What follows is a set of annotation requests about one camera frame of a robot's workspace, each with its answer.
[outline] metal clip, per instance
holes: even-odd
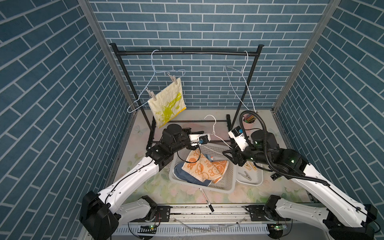
[[[153,91],[149,91],[148,88],[145,88],[145,90],[147,91],[147,93],[149,94],[149,96],[150,96],[151,98],[153,98],[153,100],[155,100],[155,101],[157,100],[157,99],[156,99],[156,95],[153,93]]]
[[[176,80],[176,77],[175,76],[172,76],[169,74],[168,72],[168,76],[171,78],[172,82],[174,82],[176,85],[177,85],[177,80]]]
[[[239,174],[241,176],[243,176],[244,178],[248,179],[249,181],[252,181],[252,178],[248,175],[247,171],[244,171],[244,173],[245,173],[245,175],[239,172]]]

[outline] brick wallpaper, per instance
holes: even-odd
[[[264,44],[250,90],[257,108],[270,109],[319,21],[329,0],[91,0],[107,41],[121,50],[256,51]],[[125,56],[124,63],[137,90],[153,71],[150,56]],[[237,69],[243,56],[155,56],[157,70],[186,69],[182,78],[189,108],[235,108],[236,98],[224,66]],[[229,71],[237,94],[245,83]],[[158,93],[171,81],[158,74],[149,89]],[[143,100],[148,100],[144,92]],[[251,106],[247,95],[245,104]]]
[[[278,115],[293,146],[384,226],[384,1],[342,0]]]
[[[77,0],[0,1],[0,239],[78,237],[126,105]]]

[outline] gray plastic basket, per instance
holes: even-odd
[[[200,146],[201,152],[203,154],[209,154],[209,155],[213,156],[214,161],[221,161],[221,160],[229,161],[228,158],[226,158],[223,154],[219,153],[219,152],[222,152],[222,151],[225,151],[228,149],[229,149],[229,147],[227,147],[227,146],[222,146],[222,145],[217,145],[217,144],[212,144],[212,143],[208,143],[208,144],[204,144],[204,145]],[[189,153],[190,153],[190,150],[184,148],[184,149],[179,151],[179,156],[185,160],[188,157]],[[220,180],[216,184],[211,183],[208,187],[197,185],[197,184],[192,184],[192,183],[178,179],[173,173],[173,168],[180,162],[182,162],[182,160],[177,156],[177,154],[174,154],[174,158],[173,158],[173,161],[171,163],[170,171],[169,171],[169,179],[171,181],[177,182],[180,184],[184,184],[184,185],[193,186],[193,187],[199,187],[199,188],[207,189],[207,190],[211,190],[211,191],[223,192],[223,193],[227,193],[227,194],[231,193],[235,190],[236,174],[234,172],[234,164],[231,161],[229,161],[229,165],[228,165],[227,171],[225,172],[225,174],[223,176],[223,179]]]

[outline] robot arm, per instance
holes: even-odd
[[[80,222],[95,240],[106,240],[117,229],[119,222],[138,218],[152,220],[157,204],[148,196],[124,206],[122,204],[141,184],[170,163],[175,152],[183,148],[195,150],[198,144],[209,141],[209,134],[193,134],[190,128],[168,125],[159,143],[151,147],[127,174],[97,194],[90,191],[83,197]]]
[[[240,122],[244,113],[250,113],[250,111],[240,114]],[[278,176],[292,179],[326,206],[325,208],[309,207],[272,195],[265,204],[266,216],[274,220],[278,216],[293,218],[311,224],[329,232],[336,240],[373,239],[374,229],[368,224],[376,219],[376,208],[371,204],[363,205],[349,197],[330,183],[297,151],[281,149],[275,136],[266,131],[262,119],[258,115],[257,118],[263,130],[252,133],[252,142],[244,133],[242,125],[236,127],[228,134],[236,141],[237,146],[224,151],[223,154],[239,166],[243,166],[247,161],[254,164],[267,164]]]

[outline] black metal rack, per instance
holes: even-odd
[[[135,96],[136,99],[138,99],[139,96],[137,95],[135,86],[133,85],[133,83],[131,81],[131,78],[129,77],[128,71],[127,71],[127,69],[125,67],[125,64],[124,64],[121,56],[127,56],[127,55],[151,55],[152,52],[151,51],[120,51],[115,43],[110,43],[109,45],[112,47],[116,57],[118,58],[119,64],[120,64],[120,66],[122,68],[122,71],[124,72],[125,77],[127,78],[128,84],[131,87],[133,95]],[[260,44],[257,47],[256,52],[249,52],[248,53],[248,56],[253,56],[255,58],[253,59],[251,70],[250,70],[249,75],[248,75],[247,85],[249,85],[249,83],[251,82],[251,78],[252,78],[253,72],[255,71],[257,60],[259,59],[259,56],[260,56],[260,53],[261,53],[263,47],[264,47],[264,45]],[[245,52],[237,52],[237,51],[205,51],[205,50],[196,50],[196,51],[183,51],[183,50],[182,51],[156,51],[156,52],[153,53],[153,55],[188,55],[188,54],[234,55],[234,56],[246,56],[247,55]],[[247,86],[245,86],[245,88],[244,88],[244,92],[243,92],[243,95],[241,97],[241,101],[239,101],[239,105],[238,105],[238,107],[236,109],[235,117],[233,118],[232,122],[231,122],[231,118],[230,118],[229,114],[226,115],[226,120],[216,120],[216,122],[226,122],[227,123],[227,127],[228,127],[228,131],[230,131],[233,128],[234,124],[235,124],[237,115],[238,115],[238,113],[240,111],[240,108],[242,106],[242,101],[244,100],[246,93],[247,93]],[[141,109],[141,112],[144,115],[144,119],[147,122],[148,127],[150,129],[149,138],[148,138],[148,144],[147,144],[147,149],[149,149],[152,146],[153,143],[157,143],[158,142],[158,141],[153,141],[154,134],[155,134],[155,129],[156,129],[156,121],[155,121],[155,118],[153,118],[152,119],[152,124],[150,124],[149,120],[148,120],[148,117],[147,117],[147,114],[144,111],[144,108],[141,107],[140,109]],[[190,120],[190,121],[169,121],[169,122],[215,122],[215,121],[214,120]],[[211,142],[221,142],[221,140],[213,140]],[[226,142],[232,142],[233,143],[233,139],[226,140]]]

